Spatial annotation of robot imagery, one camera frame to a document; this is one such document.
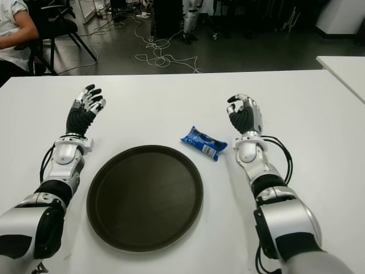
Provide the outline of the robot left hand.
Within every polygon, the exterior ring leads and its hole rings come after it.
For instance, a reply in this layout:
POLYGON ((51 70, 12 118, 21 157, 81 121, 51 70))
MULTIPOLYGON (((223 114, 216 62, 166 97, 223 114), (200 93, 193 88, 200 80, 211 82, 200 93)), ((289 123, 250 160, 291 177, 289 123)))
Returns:
POLYGON ((97 114, 105 107, 102 90, 94 84, 86 86, 76 96, 68 113, 66 134, 84 137, 97 114))

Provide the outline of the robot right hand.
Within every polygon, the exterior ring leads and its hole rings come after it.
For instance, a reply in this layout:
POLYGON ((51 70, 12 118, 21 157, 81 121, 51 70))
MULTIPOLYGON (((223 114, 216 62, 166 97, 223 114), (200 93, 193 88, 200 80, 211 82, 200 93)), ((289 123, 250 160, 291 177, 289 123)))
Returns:
POLYGON ((256 101, 245 94, 231 96, 226 109, 233 127, 240 133, 257 132, 262 134, 262 115, 256 101))

